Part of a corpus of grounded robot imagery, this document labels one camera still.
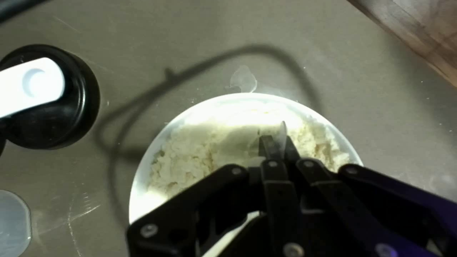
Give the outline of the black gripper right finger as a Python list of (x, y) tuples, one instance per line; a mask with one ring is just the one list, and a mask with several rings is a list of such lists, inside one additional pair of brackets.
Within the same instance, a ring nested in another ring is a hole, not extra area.
[(356, 255), (368, 257), (457, 257), (457, 205), (358, 165), (331, 173), (321, 162), (304, 159), (291, 141), (286, 161), (304, 196), (347, 233)]

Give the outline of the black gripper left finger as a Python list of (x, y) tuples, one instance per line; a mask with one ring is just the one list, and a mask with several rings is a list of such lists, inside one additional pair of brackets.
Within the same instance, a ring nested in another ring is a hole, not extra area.
[(263, 136), (257, 168), (226, 165), (190, 189), (140, 216), (127, 229), (130, 257), (201, 257), (233, 230), (240, 235), (220, 257), (277, 257), (300, 243), (300, 208), (291, 142)]

